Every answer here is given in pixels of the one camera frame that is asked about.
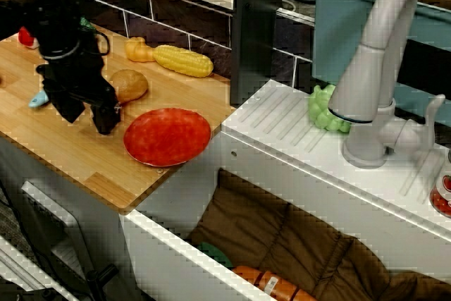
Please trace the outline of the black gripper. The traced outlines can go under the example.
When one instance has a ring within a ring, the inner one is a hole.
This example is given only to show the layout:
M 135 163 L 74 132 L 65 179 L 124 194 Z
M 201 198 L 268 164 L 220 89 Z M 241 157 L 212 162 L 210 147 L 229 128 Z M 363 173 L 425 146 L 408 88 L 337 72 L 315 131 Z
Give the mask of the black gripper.
M 71 47 L 39 47 L 46 61 L 37 67 L 49 101 L 69 123 L 91 106 L 92 120 L 101 135 L 108 135 L 121 121 L 121 106 L 112 85 L 102 75 L 106 54 L 96 42 Z

